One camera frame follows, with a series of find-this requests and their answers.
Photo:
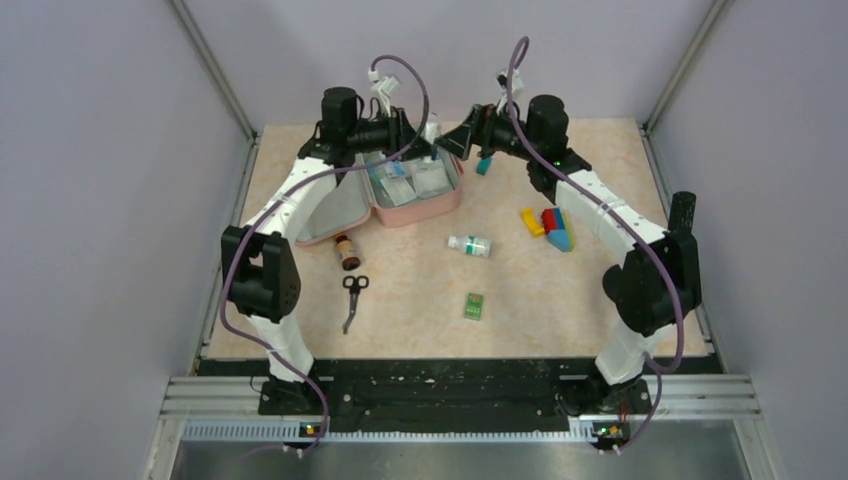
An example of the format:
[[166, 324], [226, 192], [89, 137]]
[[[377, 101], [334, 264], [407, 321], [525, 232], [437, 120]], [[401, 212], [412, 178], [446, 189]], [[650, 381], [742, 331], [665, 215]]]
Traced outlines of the white gauze packet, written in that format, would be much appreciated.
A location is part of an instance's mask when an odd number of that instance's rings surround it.
[[452, 190], [447, 170], [441, 162], [417, 164], [411, 178], [416, 195], [422, 199], [440, 196]]
[[382, 179], [381, 184], [393, 207], [406, 205], [418, 198], [406, 178]]

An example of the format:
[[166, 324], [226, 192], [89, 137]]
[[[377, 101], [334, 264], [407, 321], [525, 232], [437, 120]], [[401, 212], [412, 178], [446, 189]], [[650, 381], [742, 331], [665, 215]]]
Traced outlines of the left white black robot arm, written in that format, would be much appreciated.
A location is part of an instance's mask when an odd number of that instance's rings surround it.
[[350, 173], [364, 169], [358, 156], [386, 152], [400, 160], [428, 151], [423, 139], [430, 98], [422, 94], [421, 119], [387, 106], [375, 119], [361, 116], [363, 104], [350, 87], [331, 87], [321, 99], [321, 117], [300, 147], [289, 175], [268, 202], [242, 227], [221, 236], [224, 284], [219, 315], [224, 328], [262, 346], [270, 373], [285, 383], [283, 401], [297, 413], [319, 404], [320, 386], [309, 379], [314, 357], [294, 316], [301, 278], [292, 244], [319, 204]]

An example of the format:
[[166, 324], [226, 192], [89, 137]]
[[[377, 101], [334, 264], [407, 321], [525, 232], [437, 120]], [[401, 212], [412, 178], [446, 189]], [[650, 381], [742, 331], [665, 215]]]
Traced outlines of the blue bandage strip packet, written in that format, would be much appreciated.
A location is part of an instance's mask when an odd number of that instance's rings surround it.
[[377, 180], [406, 178], [409, 175], [404, 162], [386, 161], [385, 156], [379, 155], [373, 163], [372, 176]]

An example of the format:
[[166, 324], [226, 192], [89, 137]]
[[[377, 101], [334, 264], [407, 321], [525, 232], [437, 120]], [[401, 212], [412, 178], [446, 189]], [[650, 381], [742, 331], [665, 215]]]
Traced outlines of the clear bottle green label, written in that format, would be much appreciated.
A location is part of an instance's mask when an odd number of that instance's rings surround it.
[[463, 252], [466, 255], [488, 258], [491, 254], [491, 241], [478, 236], [450, 236], [447, 241], [449, 248]]

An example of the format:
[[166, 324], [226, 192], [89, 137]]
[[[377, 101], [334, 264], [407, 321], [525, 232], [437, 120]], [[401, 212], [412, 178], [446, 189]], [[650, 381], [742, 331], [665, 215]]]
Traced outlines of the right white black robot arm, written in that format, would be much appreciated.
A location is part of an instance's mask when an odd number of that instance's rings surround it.
[[597, 378], [586, 385], [589, 404], [612, 412], [627, 397], [625, 383], [640, 376], [660, 338], [702, 303], [698, 244], [692, 233], [696, 197], [675, 194], [667, 226], [629, 206], [568, 144], [569, 117], [555, 95], [534, 96], [520, 114], [503, 95], [495, 104], [474, 105], [437, 146], [467, 159], [505, 153], [527, 163], [536, 191], [583, 223], [614, 254], [616, 265], [603, 289], [620, 317], [611, 343], [595, 359]]

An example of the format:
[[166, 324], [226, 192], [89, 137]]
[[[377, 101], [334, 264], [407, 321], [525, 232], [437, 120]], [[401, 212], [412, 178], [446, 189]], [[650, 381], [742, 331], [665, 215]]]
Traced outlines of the white blue bandage roll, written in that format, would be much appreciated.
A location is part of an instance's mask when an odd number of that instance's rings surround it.
[[441, 136], [441, 122], [437, 114], [430, 112], [424, 123], [423, 139], [429, 145], [429, 159], [434, 161], [438, 156], [438, 147], [435, 140]]

